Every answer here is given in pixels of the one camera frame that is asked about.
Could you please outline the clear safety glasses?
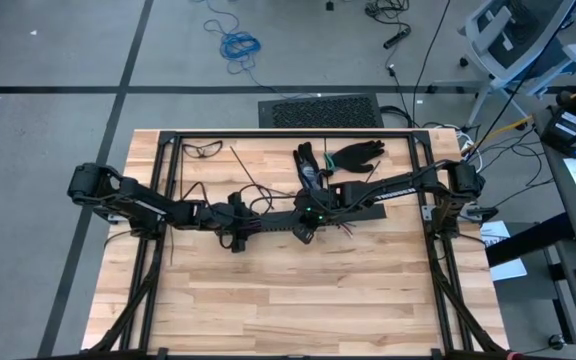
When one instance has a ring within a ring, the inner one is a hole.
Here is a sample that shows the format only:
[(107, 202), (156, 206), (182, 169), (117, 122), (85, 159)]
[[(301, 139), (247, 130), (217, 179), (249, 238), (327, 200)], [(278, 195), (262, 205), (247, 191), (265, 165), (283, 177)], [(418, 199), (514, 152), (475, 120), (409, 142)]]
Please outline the clear safety glasses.
[(192, 159), (208, 159), (216, 156), (223, 148), (223, 141), (217, 140), (204, 145), (183, 144), (183, 153)]

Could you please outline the black slotted cable raceway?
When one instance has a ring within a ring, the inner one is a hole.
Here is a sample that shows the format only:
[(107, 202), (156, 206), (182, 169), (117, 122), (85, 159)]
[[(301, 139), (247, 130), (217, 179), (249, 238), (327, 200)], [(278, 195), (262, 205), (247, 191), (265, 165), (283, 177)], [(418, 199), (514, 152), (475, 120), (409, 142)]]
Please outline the black slotted cable raceway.
[(309, 224), (318, 226), (321, 224), (323, 217), (317, 214), (302, 213), (302, 212), (276, 212), (267, 213), (263, 215), (263, 219), (259, 222), (244, 221), (239, 227), (241, 231), (246, 231), (246, 228), (255, 223), (263, 225), (264, 230), (253, 232), (273, 232), (273, 231), (288, 231), (291, 232), (298, 224)]

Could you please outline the white paper sheet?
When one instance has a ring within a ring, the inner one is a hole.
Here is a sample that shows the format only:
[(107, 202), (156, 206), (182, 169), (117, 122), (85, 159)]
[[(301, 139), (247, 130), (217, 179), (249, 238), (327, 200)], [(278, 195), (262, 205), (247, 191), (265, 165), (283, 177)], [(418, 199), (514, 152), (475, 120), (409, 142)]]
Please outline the white paper sheet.
[[(489, 248), (510, 237), (510, 233), (503, 221), (486, 222), (480, 227), (481, 240)], [(492, 266), (490, 273), (494, 282), (523, 277), (527, 275), (524, 263), (520, 259)]]

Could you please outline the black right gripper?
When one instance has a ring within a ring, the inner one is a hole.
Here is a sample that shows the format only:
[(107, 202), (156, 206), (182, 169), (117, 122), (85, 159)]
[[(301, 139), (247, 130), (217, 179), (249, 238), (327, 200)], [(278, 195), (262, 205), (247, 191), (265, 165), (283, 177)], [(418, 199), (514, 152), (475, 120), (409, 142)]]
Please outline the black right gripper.
[(367, 209), (363, 197), (368, 187), (360, 181), (331, 184), (326, 190), (299, 190), (294, 199), (295, 210), (332, 218)]

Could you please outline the grey office chair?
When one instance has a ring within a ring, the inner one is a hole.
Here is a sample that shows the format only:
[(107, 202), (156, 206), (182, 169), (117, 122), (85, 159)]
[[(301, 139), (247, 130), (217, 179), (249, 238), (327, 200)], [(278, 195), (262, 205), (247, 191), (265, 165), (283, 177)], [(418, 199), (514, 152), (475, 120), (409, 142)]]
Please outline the grey office chair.
[(558, 40), (558, 32), (575, 18), (576, 0), (485, 0), (458, 29), (466, 39), (459, 65), (470, 66), (477, 78), (437, 80), (427, 91), (473, 90), (468, 127), (492, 94), (540, 98), (555, 78), (576, 72), (576, 44)]

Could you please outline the black power strip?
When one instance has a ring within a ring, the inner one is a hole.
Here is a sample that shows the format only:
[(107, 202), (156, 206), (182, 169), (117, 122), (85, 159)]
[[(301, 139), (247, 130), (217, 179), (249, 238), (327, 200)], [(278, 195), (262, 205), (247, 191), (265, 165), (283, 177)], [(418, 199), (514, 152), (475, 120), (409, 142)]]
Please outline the black power strip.
[(398, 31), (394, 36), (392, 36), (391, 38), (389, 38), (388, 40), (386, 40), (383, 43), (383, 48), (384, 49), (390, 49), (390, 48), (394, 47), (401, 40), (403, 40), (404, 38), (409, 36), (410, 33), (411, 33), (410, 27), (406, 27), (403, 30)]

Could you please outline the black perforated panel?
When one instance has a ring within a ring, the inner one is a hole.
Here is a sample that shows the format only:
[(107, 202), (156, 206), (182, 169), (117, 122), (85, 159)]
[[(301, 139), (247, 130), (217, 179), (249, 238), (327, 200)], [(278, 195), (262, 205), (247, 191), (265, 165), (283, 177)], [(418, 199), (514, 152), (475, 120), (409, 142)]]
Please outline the black perforated panel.
[(383, 128), (374, 94), (260, 101), (260, 128)]

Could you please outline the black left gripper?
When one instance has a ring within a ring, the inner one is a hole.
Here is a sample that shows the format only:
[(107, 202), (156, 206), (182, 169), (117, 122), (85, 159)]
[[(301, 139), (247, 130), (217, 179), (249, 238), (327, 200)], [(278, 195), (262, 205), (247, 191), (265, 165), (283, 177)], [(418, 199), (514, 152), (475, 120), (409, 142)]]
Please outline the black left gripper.
[[(239, 192), (230, 194), (226, 203), (207, 204), (201, 211), (201, 229), (231, 231), (238, 230), (244, 223), (259, 222), (263, 215), (253, 214), (249, 217), (249, 209), (246, 207)], [(260, 223), (252, 224), (246, 231), (262, 231), (264, 227)]]

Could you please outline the grey black glove green cuff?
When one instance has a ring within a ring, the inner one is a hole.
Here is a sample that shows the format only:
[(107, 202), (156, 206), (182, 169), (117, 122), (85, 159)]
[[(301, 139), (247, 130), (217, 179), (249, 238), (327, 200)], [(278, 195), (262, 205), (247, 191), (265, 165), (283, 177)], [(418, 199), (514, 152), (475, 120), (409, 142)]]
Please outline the grey black glove green cuff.
[(326, 190), (327, 179), (334, 174), (333, 169), (320, 168), (314, 157), (312, 144), (305, 142), (299, 144), (293, 151), (297, 176), (306, 190)]

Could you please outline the black desk crossbar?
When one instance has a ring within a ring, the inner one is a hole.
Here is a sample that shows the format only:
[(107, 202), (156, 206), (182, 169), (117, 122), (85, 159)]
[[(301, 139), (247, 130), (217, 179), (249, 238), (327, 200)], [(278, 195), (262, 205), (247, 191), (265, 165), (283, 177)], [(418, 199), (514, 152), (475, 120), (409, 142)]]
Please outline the black desk crossbar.
[(487, 247), (488, 264), (490, 267), (495, 267), (547, 248), (558, 241), (574, 239), (572, 223), (568, 215), (562, 213)]

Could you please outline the black raceway cover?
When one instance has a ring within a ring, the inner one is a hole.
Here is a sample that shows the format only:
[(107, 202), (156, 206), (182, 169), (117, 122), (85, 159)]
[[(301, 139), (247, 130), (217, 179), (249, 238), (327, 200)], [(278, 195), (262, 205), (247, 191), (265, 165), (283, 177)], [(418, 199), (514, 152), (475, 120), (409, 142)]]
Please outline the black raceway cover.
[(370, 208), (358, 212), (349, 212), (341, 215), (335, 215), (332, 218), (324, 218), (319, 226), (332, 226), (341, 223), (352, 223), (358, 221), (380, 220), (386, 218), (386, 212), (383, 205), (374, 205)]

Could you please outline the black labelled device box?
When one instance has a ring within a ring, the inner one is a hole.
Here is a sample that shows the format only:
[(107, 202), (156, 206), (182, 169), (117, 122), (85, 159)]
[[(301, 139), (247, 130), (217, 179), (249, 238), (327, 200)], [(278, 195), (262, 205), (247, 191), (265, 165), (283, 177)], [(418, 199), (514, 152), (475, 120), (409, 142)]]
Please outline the black labelled device box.
[(562, 154), (576, 157), (576, 115), (548, 106), (540, 140)]

